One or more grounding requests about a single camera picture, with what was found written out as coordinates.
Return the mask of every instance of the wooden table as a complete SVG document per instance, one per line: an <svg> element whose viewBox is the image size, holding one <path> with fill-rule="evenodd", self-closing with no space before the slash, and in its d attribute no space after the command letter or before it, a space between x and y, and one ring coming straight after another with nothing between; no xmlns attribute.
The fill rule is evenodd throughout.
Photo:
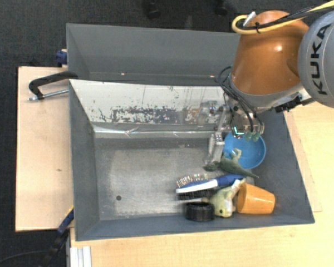
<svg viewBox="0 0 334 267"><path fill-rule="evenodd" d="M18 70L17 232L56 229L73 203L68 95L27 100L30 80L64 70ZM93 267L334 266L334 109L315 102L284 115L314 224L79 242L72 225L70 245L90 246Z"/></svg>

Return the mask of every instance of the black roll of tape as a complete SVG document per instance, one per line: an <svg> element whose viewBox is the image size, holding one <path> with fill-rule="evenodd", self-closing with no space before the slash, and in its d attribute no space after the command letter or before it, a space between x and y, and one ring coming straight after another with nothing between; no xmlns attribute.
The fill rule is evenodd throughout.
<svg viewBox="0 0 334 267"><path fill-rule="evenodd" d="M215 218L214 205L206 202L185 204L185 218L193 221L211 221Z"/></svg>

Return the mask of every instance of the blue brush handle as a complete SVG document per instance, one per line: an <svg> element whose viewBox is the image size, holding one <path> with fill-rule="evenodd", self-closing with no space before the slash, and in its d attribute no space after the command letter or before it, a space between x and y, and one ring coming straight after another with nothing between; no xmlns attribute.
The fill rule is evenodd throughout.
<svg viewBox="0 0 334 267"><path fill-rule="evenodd" d="M227 174L215 179L217 180L219 187L227 187L231 186L235 182L235 180L241 180L242 178L245 177L238 174Z"/></svg>

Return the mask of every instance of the yellow cable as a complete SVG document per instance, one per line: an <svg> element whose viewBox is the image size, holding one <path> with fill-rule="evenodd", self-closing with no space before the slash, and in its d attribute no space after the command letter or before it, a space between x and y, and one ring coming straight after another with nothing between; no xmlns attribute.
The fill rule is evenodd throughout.
<svg viewBox="0 0 334 267"><path fill-rule="evenodd" d="M327 3L324 3L324 4L322 4L320 6L317 6L317 7L313 8L313 9L310 9L308 12L312 12L312 11L316 11L316 10L319 10L319 9L324 9L324 8L332 7L332 6L334 6L334 0L329 1Z"/></svg>
<svg viewBox="0 0 334 267"><path fill-rule="evenodd" d="M320 6L317 6L313 9L310 9L308 10L308 12L312 12L312 11L316 11L316 10L319 10L319 9L324 9L324 8L327 8L327 7L332 7L334 6L334 0L332 1L329 1L327 3L324 3ZM234 32L236 33L239 33L239 34L257 34L257 33L263 33L263 32L268 32L268 31L272 31L273 29L276 29L276 28L280 28L280 27L283 27L283 26L286 26L288 24L291 24L295 21L299 21L305 17L302 17L302 18L298 18L298 19L294 19L294 20L290 20L290 21L287 21L287 22L283 22L283 23L280 23L280 24L275 24L273 26L269 26L269 27L266 27L266 28L260 28L258 29L258 31L256 29L240 29L236 26L236 24L242 20L242 19L246 19L248 16L247 15L240 15L238 17L236 17L233 22L232 22L232 29Z"/></svg>
<svg viewBox="0 0 334 267"><path fill-rule="evenodd" d="M239 33L239 34L257 34L257 33L263 33L263 32L268 32L268 31L271 31L273 29L276 29L276 28L280 28L280 27L283 27L283 26L286 26L288 24L291 24L295 21L299 21L300 19L303 19L303 18L298 18L298 19L294 19L294 20L290 20L290 21L287 21L287 22L283 22L283 23L280 23L280 24L275 24L273 26L269 26L267 28L260 28L258 29L258 32L256 29L240 29L236 26L236 23L238 21L240 21L241 19L246 19L247 15L241 15L241 16L238 16L234 19L234 21L232 22L232 29L236 32L236 33Z"/></svg>

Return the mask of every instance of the yellow toy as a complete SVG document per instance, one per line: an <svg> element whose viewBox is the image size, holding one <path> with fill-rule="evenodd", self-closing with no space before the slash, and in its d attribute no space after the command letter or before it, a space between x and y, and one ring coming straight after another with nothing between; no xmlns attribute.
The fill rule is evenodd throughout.
<svg viewBox="0 0 334 267"><path fill-rule="evenodd" d="M210 199L207 197L202 198L202 202L208 202L213 204L215 209L214 213L216 216L231 217L233 212L236 210L233 205L233 198L240 189L242 183L246 181L246 178L241 180L235 180L232 186L220 189Z"/></svg>

